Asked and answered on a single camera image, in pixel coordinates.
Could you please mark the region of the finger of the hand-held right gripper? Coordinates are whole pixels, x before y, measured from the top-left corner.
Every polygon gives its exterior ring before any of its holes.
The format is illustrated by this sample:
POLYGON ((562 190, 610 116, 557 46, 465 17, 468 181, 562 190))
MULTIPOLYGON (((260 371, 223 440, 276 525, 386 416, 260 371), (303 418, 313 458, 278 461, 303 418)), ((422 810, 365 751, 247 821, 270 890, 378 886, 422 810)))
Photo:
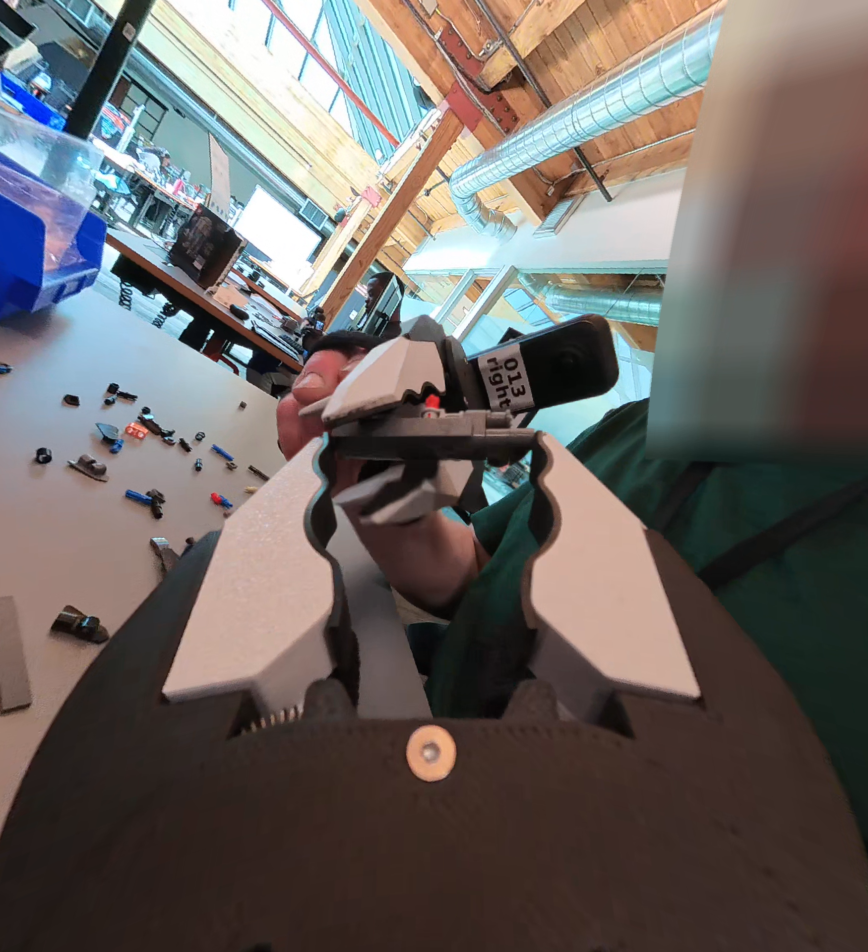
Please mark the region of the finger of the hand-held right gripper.
POLYGON ((341 425, 399 407, 407 396, 446 394, 438 346, 433 342, 392 339, 373 349, 328 398, 323 425, 341 425))
POLYGON ((392 465, 334 501, 365 525, 407 525, 459 504, 474 473, 474 465, 392 465))

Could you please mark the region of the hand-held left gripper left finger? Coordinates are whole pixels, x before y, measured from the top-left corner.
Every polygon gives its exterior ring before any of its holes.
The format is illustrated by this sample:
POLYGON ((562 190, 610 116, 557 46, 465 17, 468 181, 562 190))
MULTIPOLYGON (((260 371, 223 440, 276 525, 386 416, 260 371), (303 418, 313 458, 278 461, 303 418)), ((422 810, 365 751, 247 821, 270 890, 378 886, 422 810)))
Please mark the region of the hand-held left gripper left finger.
POLYGON ((329 551, 335 476, 317 437, 229 518, 166 676, 169 702, 244 691, 257 708, 292 708, 334 676, 358 705, 358 640, 329 551))

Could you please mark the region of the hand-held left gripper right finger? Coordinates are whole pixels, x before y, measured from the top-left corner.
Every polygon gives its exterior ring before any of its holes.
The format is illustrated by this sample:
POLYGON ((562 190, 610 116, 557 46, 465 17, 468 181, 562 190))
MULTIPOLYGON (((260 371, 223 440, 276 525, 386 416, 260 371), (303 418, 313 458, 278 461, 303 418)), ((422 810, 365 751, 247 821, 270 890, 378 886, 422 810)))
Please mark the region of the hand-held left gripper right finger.
POLYGON ((598 720, 617 691, 700 700, 642 522, 551 435, 535 434, 531 464, 529 671, 573 720, 598 720))

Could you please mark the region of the person's right hand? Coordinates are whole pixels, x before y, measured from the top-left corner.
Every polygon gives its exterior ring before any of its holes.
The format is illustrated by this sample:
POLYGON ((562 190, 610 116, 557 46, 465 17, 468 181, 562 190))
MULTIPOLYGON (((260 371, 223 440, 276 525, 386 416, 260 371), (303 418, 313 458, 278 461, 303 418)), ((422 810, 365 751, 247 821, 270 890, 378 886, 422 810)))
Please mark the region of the person's right hand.
MULTIPOLYGON (((309 354, 291 391, 277 410, 278 446, 291 461, 321 437, 320 418, 302 416, 309 406, 330 397, 368 351, 353 343, 330 345, 309 354)), ((362 544, 390 585, 417 608, 449 619, 490 559, 472 526, 444 512, 429 513, 405 525, 372 526, 354 506, 345 513, 362 544)))

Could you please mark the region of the white board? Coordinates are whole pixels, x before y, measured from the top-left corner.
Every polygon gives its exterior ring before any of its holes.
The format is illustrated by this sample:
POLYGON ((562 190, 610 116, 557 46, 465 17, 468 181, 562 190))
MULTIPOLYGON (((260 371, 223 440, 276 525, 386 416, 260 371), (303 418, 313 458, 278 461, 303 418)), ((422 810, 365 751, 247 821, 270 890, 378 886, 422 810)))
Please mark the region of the white board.
POLYGON ((291 291, 300 292, 314 273, 310 261, 321 244, 321 234, 285 208, 257 184, 234 223, 258 259, 291 291))

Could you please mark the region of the person's green shirt torso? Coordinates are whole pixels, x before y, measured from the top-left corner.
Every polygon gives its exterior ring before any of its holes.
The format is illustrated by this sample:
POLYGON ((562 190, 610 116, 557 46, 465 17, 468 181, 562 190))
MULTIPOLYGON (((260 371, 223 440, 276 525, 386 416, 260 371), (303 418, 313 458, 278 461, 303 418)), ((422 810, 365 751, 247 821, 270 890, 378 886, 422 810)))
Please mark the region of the person's green shirt torso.
POLYGON ((572 454, 713 591, 812 722, 868 853, 868 470, 645 456, 649 401, 572 454))

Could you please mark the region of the dark printed box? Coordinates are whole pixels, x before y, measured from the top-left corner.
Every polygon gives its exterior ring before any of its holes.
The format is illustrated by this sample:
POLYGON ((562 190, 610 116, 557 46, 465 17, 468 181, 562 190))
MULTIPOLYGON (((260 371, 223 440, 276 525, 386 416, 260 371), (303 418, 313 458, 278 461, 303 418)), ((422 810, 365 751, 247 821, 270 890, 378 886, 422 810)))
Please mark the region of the dark printed box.
POLYGON ((211 208, 199 205, 180 228, 169 261, 205 292, 225 279, 248 240, 211 208))

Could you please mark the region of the black column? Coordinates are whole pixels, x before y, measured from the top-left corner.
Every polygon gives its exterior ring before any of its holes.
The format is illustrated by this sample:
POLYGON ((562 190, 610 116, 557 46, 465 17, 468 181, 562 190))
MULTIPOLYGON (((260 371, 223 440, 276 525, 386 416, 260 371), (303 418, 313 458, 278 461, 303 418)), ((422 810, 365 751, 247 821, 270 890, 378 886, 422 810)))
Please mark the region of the black column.
POLYGON ((98 51, 94 66, 71 105, 63 128, 67 135, 83 140, 90 137, 154 6, 154 1, 123 3, 98 51))

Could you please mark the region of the small silver duct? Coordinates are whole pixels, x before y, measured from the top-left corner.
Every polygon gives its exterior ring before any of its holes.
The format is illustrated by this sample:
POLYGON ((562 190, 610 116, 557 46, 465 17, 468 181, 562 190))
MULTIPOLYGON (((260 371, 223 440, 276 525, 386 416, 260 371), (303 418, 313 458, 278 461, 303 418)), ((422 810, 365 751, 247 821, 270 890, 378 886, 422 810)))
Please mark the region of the small silver duct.
POLYGON ((589 285, 556 283, 547 275, 521 270, 520 284, 543 306, 559 315, 597 315, 609 321, 642 327, 658 327, 663 292, 647 288, 626 291, 589 285))

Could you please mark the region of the large silver duct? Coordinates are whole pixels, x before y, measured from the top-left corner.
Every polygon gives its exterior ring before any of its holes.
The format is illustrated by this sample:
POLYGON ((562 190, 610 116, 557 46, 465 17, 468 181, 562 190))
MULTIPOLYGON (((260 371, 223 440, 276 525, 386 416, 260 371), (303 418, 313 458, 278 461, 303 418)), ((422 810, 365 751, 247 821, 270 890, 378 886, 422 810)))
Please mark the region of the large silver duct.
POLYGON ((697 13, 457 168, 448 185, 463 221, 475 232, 508 241, 516 227, 484 205, 483 190, 703 89, 726 6, 720 1, 697 13))

